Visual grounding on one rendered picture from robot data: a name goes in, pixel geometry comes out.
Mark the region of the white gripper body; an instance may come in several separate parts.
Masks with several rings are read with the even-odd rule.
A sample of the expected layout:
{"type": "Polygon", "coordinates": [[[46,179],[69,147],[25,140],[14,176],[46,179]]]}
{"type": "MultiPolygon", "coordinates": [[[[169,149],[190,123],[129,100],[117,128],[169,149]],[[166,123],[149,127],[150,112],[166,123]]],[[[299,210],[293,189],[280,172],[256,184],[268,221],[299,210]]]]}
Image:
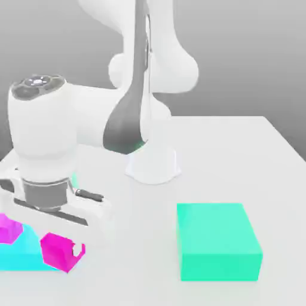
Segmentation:
{"type": "Polygon", "coordinates": [[[112,235],[110,210],[108,202],[72,197],[61,208],[43,211],[12,194],[0,195],[0,212],[32,227],[38,237],[52,233],[75,243],[101,243],[109,238],[112,235]]]}

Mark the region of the small magenta cube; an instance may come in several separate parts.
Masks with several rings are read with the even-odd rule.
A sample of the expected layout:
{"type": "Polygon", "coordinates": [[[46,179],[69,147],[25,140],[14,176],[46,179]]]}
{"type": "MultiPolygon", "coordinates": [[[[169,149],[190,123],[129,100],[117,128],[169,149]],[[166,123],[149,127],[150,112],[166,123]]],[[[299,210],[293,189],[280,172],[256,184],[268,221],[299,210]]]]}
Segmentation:
{"type": "Polygon", "coordinates": [[[43,236],[40,245],[44,263],[65,273],[69,273],[86,252],[86,246],[82,243],[81,251],[75,255],[75,243],[71,239],[51,232],[43,236]]]}
{"type": "Polygon", "coordinates": [[[23,225],[0,213],[0,243],[13,244],[23,233],[23,225]]]}

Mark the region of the large cyan box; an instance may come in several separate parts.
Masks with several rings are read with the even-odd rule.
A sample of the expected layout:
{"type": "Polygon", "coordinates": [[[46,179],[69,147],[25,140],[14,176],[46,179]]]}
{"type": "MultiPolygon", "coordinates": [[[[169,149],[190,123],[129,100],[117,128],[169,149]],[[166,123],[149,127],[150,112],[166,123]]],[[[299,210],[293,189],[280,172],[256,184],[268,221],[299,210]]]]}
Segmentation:
{"type": "Polygon", "coordinates": [[[59,271],[44,263],[40,240],[23,224],[23,232],[13,244],[0,243],[0,271],[59,271]]]}

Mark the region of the large green box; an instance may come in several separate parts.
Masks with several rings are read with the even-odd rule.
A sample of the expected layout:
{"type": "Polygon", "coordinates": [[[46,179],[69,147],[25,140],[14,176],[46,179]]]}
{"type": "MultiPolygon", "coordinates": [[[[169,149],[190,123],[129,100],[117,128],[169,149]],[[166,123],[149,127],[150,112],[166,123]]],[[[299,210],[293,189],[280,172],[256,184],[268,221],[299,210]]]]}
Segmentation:
{"type": "Polygon", "coordinates": [[[179,203],[182,281],[257,281],[263,250],[241,203],[179,203]]]}

